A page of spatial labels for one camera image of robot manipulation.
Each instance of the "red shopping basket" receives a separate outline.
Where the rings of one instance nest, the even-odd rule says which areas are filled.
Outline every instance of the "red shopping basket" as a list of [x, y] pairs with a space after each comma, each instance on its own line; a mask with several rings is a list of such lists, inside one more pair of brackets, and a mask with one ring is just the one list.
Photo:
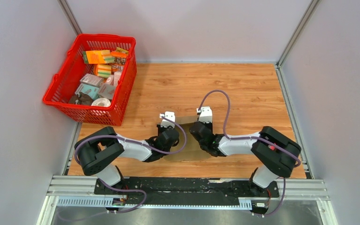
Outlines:
[[[56, 107], [75, 121], [120, 126], [125, 115], [130, 92], [136, 77], [136, 40], [108, 34], [80, 34], [75, 39], [60, 71], [53, 76], [43, 102]], [[68, 104], [86, 73], [93, 73], [93, 64], [85, 64], [83, 51], [115, 51], [117, 47], [129, 51], [121, 78], [109, 107]]]

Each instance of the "wooden table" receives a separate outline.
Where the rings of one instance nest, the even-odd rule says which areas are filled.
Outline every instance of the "wooden table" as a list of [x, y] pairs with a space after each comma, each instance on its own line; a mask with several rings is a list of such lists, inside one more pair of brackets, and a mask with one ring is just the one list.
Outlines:
[[[292, 126], [272, 64], [138, 64], [137, 76], [122, 126], [114, 127], [123, 136], [142, 140], [157, 133], [159, 113], [173, 111], [176, 116], [195, 115], [202, 98], [221, 89], [231, 100], [227, 133], [244, 135], [272, 126], [294, 140]], [[227, 101], [223, 94], [211, 94], [204, 105], [213, 111], [213, 129], [222, 133]], [[83, 124], [79, 139], [104, 125]], [[249, 178], [262, 163], [254, 155], [210, 157], [205, 160], [143, 163], [118, 158], [114, 164], [124, 176]], [[69, 175], [83, 175], [73, 161]], [[292, 178], [306, 178], [302, 166]]]

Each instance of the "gray floor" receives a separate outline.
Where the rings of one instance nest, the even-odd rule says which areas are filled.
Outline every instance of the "gray floor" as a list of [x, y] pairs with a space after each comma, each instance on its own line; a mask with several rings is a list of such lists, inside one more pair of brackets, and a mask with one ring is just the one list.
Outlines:
[[[78, 219], [105, 211], [93, 207], [58, 207], [56, 213], [66, 219]], [[79, 222], [55, 217], [54, 225], [322, 225], [315, 201], [285, 201], [273, 216], [258, 218], [241, 210], [138, 209], [129, 213], [103, 214]]]

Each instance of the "black mounting plate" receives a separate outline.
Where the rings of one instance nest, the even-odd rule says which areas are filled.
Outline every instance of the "black mounting plate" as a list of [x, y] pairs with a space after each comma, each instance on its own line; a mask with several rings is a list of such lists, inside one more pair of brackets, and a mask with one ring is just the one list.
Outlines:
[[[268, 198], [267, 190], [258, 196], [249, 188], [248, 180], [232, 180], [220, 178], [172, 178], [172, 177], [129, 177], [123, 181], [128, 189], [141, 189], [147, 193], [144, 204], [158, 205], [239, 205], [239, 197]], [[279, 197], [275, 181], [267, 189], [271, 197]], [[106, 188], [99, 179], [96, 181], [94, 194], [117, 195], [125, 194]], [[138, 204], [143, 194], [130, 192], [128, 204]]]

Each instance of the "robotic arm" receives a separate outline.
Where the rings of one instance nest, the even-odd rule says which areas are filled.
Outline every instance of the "robotic arm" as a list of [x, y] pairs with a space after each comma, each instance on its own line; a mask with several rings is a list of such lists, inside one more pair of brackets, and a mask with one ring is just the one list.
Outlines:
[[[160, 114], [160, 118], [162, 117], [175, 122], [173, 112]], [[79, 160], [86, 176], [96, 175], [109, 186], [121, 188], [121, 174], [117, 167], [111, 164], [113, 160], [117, 157], [127, 157], [153, 162], [165, 154], [152, 151], [149, 147], [169, 152], [172, 146], [179, 143], [179, 132], [174, 129], [173, 123], [162, 119], [157, 128], [157, 136], [137, 141], [115, 133], [112, 127], [105, 127], [78, 141], [75, 144], [75, 149], [78, 149], [75, 151], [75, 157]]]
[[250, 135], [213, 134], [212, 110], [208, 106], [197, 109], [198, 121], [190, 128], [190, 133], [199, 142], [201, 149], [215, 157], [234, 154], [255, 154], [263, 165], [257, 168], [250, 185], [255, 191], [261, 191], [278, 177], [290, 177], [296, 160], [279, 151], [267, 142], [298, 157], [300, 146], [272, 127], [263, 127], [260, 132]]

